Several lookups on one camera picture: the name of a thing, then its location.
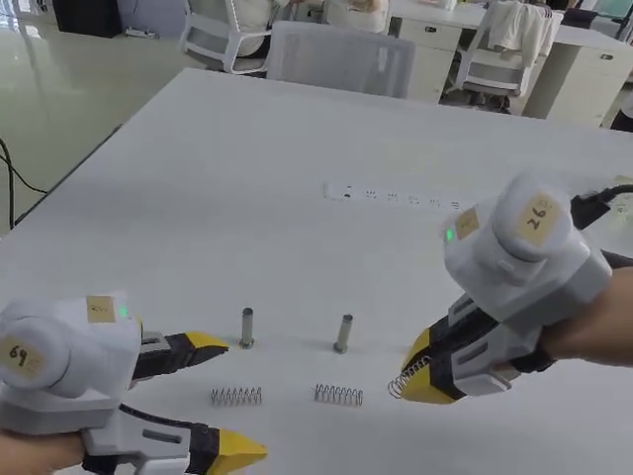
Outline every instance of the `white tabletop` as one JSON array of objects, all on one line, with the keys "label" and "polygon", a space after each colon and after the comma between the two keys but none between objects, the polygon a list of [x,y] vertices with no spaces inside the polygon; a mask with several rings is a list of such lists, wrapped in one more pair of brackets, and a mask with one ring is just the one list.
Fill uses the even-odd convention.
[{"label": "white tabletop", "polygon": [[[394,17],[408,20],[477,30],[486,13],[483,5],[463,3],[457,5],[454,10],[448,11],[433,5],[424,4],[419,0],[391,0],[390,12]],[[633,52],[629,45],[610,38],[601,32],[568,26],[562,26],[559,29],[555,43],[596,49],[626,49]]]},{"label": "white tabletop", "polygon": [[[392,399],[407,347],[460,295],[443,217],[321,190],[350,180],[477,200],[528,165],[630,175],[632,147],[609,131],[186,70],[2,240],[0,305],[126,289],[148,329],[230,343],[251,306],[252,349],[127,400],[265,443],[248,474],[627,473],[630,370],[566,362],[452,407]],[[365,404],[315,403],[315,383],[362,389]],[[253,385],[262,406],[210,406],[211,388]]]}]

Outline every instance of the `metal cylinder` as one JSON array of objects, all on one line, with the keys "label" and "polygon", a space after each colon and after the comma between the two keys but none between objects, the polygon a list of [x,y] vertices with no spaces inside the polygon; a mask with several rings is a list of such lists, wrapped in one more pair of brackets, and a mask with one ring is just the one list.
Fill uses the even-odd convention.
[{"label": "metal cylinder", "polygon": [[239,346],[250,348],[255,343],[253,338],[253,309],[246,307],[241,312],[241,340]]},{"label": "metal cylinder", "polygon": [[351,315],[343,315],[343,320],[338,330],[338,338],[333,347],[337,353],[342,354],[347,351],[347,341],[349,340],[349,333],[352,330],[352,320],[354,320],[354,318]]}]

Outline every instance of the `tiled floor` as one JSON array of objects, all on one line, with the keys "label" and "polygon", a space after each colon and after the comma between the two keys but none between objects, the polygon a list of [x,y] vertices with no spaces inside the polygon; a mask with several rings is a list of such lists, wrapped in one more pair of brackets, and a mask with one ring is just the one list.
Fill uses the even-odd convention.
[{"label": "tiled floor", "polygon": [[[197,63],[173,42],[69,35],[43,18],[0,14],[0,137],[18,170],[48,189],[188,65]],[[16,191],[19,216],[39,196]],[[0,235],[7,202],[2,168]]]}]

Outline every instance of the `person's hand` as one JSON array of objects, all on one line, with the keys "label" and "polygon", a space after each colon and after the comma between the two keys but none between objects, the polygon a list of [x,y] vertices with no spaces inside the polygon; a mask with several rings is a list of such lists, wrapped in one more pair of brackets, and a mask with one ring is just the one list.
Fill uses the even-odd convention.
[{"label": "person's hand", "polygon": [[553,359],[633,366],[633,268],[615,269],[587,311],[544,331],[541,344]]},{"label": "person's hand", "polygon": [[0,430],[0,475],[50,475],[82,462],[78,433],[19,435]]}]

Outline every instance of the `metal spring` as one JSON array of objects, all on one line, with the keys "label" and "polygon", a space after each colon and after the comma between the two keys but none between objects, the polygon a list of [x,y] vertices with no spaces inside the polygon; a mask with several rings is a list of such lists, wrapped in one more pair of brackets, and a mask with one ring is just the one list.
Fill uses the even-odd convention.
[{"label": "metal spring", "polygon": [[362,406],[363,391],[361,389],[317,384],[315,387],[315,401],[338,404],[340,406]]},{"label": "metal spring", "polygon": [[211,390],[211,403],[220,406],[261,404],[261,388],[221,388]]},{"label": "metal spring", "polygon": [[403,371],[399,377],[397,377],[387,385],[387,390],[389,391],[389,394],[391,394],[396,399],[402,399],[403,391],[405,390],[405,386],[407,385],[408,380],[411,379],[417,371],[426,366],[430,360],[430,357],[422,356],[422,358],[415,365],[413,365],[407,371]]}]

